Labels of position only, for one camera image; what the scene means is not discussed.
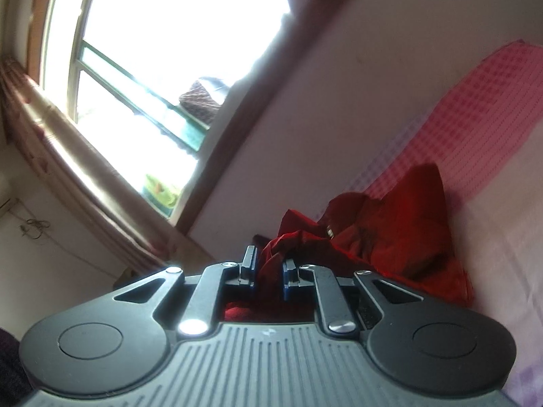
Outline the red puffer jacket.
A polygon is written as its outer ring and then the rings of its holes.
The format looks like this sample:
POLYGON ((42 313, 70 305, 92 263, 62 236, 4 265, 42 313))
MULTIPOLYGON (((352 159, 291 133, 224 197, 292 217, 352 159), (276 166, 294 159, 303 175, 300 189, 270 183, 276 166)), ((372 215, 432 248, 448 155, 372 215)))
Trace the red puffer jacket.
POLYGON ((248 302, 226 305, 231 323, 301 322, 306 303, 283 301, 282 263, 329 268, 337 276, 370 270, 445 302, 468 308, 474 292, 455 256, 446 194, 433 163, 412 167, 384 197, 340 194, 314 221, 287 210, 273 239, 257 235, 256 292, 248 302))

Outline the brown framed window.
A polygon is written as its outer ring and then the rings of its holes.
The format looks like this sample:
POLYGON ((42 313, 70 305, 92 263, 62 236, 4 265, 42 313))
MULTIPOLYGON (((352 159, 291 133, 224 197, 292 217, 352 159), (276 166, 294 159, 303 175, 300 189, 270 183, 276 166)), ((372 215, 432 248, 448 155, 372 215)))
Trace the brown framed window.
POLYGON ((188 232, 349 0, 34 0, 27 69, 153 209, 188 232))

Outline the pink checked bed sheet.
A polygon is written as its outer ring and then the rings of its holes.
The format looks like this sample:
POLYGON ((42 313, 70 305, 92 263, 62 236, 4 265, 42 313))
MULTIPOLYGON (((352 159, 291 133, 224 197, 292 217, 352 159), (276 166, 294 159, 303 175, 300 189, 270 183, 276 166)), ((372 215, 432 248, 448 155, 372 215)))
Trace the pink checked bed sheet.
POLYGON ((436 163, 474 308, 517 345, 506 394, 542 402, 542 49, 497 49, 415 119, 351 182, 381 197, 412 166, 436 163))

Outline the beige floral curtain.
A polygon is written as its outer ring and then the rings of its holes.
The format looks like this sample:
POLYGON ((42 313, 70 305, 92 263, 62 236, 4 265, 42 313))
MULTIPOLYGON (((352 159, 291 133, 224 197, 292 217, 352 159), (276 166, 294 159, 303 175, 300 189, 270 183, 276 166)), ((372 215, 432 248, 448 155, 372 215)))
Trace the beige floral curtain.
POLYGON ((8 135, 36 175, 121 262, 147 274, 168 266, 197 273, 212 257, 161 217, 25 73, 1 59, 8 135))

